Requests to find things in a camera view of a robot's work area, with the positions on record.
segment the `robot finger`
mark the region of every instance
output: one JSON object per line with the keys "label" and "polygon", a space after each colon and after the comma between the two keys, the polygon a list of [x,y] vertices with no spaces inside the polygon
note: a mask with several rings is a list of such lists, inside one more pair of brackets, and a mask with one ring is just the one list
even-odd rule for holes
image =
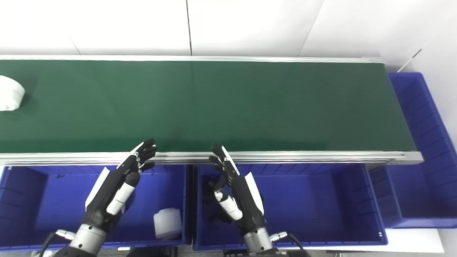
{"label": "robot finger", "polygon": [[155,166],[155,162],[149,161],[149,162],[146,162],[145,164],[143,164],[143,166],[140,167],[140,170],[142,172],[144,172],[144,171],[154,168],[154,166]]}
{"label": "robot finger", "polygon": [[214,164],[214,168],[215,168],[217,171],[220,171],[221,173],[225,173],[225,171],[224,171],[224,166],[223,166],[223,165],[220,165],[220,164],[215,163],[215,164]]}
{"label": "robot finger", "polygon": [[226,157],[223,151],[223,147],[220,144],[214,143],[211,147],[211,152],[217,155],[221,160],[223,160]]}
{"label": "robot finger", "polygon": [[132,151],[136,151],[136,152],[138,152],[138,155],[140,155],[145,150],[150,150],[153,147],[155,147],[155,140],[154,139],[149,139],[149,140],[146,140],[146,141],[142,142],[141,144],[139,144]]}
{"label": "robot finger", "polygon": [[230,177],[240,176],[238,168],[236,167],[235,163],[232,159],[224,161],[224,170],[225,173]]}
{"label": "robot finger", "polygon": [[138,172],[138,170],[139,170],[138,164],[137,165],[132,165],[130,167],[130,170],[128,170],[128,172],[126,174],[130,174],[132,172]]}
{"label": "robot finger", "polygon": [[155,152],[157,151],[157,146],[154,145],[149,145],[147,147],[142,147],[142,149],[138,152],[138,155],[144,154],[144,153],[150,153],[150,152]]}
{"label": "robot finger", "polygon": [[215,191],[225,187],[227,185],[227,182],[225,181],[225,178],[221,178],[219,182],[213,187]]}
{"label": "robot finger", "polygon": [[209,156],[209,160],[214,164],[223,166],[223,163],[221,162],[221,159],[219,159],[219,157],[217,157],[215,155],[210,155]]}
{"label": "robot finger", "polygon": [[155,151],[144,152],[142,155],[138,156],[140,159],[140,165],[142,165],[145,161],[151,159],[154,156],[155,156]]}
{"label": "robot finger", "polygon": [[119,166],[117,166],[116,169],[118,170],[122,170],[122,171],[126,171],[132,167],[138,167],[138,164],[137,164],[137,157],[134,156],[134,155],[130,155],[129,157],[127,157],[125,159],[124,162],[120,163]]}

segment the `white object on conveyor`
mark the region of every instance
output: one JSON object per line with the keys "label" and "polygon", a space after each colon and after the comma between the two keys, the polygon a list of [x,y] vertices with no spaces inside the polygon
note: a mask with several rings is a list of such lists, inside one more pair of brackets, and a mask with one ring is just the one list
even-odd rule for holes
{"label": "white object on conveyor", "polygon": [[0,111],[19,108],[25,92],[16,80],[0,75]]}

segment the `white wall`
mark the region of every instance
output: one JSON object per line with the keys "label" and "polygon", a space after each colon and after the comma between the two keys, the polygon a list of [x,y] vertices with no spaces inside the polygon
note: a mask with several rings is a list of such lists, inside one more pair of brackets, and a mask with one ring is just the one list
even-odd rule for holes
{"label": "white wall", "polygon": [[0,0],[0,54],[189,55],[186,0]]}
{"label": "white wall", "polygon": [[456,10],[454,0],[325,0],[300,56],[381,56],[395,70]]}
{"label": "white wall", "polygon": [[0,0],[0,54],[381,56],[403,65],[455,0]]}
{"label": "white wall", "polygon": [[457,19],[441,30],[405,71],[424,75],[446,129],[457,145]]}

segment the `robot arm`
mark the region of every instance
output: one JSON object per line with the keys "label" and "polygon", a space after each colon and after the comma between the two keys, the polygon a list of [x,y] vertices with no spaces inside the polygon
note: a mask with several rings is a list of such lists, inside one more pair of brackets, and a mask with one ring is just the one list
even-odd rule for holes
{"label": "robot arm", "polygon": [[138,184],[140,173],[154,167],[153,161],[146,161],[155,156],[156,150],[154,139],[144,141],[115,170],[108,173],[87,206],[74,239],[55,256],[97,256],[107,235],[119,222],[122,215],[120,210]]}
{"label": "robot arm", "polygon": [[[215,144],[211,151],[215,155],[209,157],[210,161],[224,175],[224,181],[216,185],[214,195],[222,208],[236,221],[248,252],[272,249],[273,243],[266,229],[263,203],[254,177],[251,173],[241,176],[223,146]],[[225,184],[232,189],[233,197],[223,189]]]}

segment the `metal cylinder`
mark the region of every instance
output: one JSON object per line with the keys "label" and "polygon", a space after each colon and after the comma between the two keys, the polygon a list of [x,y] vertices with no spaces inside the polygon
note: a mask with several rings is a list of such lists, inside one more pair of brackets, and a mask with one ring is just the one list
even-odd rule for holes
{"label": "metal cylinder", "polygon": [[243,239],[249,253],[262,252],[273,248],[270,235],[265,228],[249,232],[243,236]]}
{"label": "metal cylinder", "polygon": [[97,255],[105,242],[106,233],[101,229],[87,224],[81,224],[70,246]]}

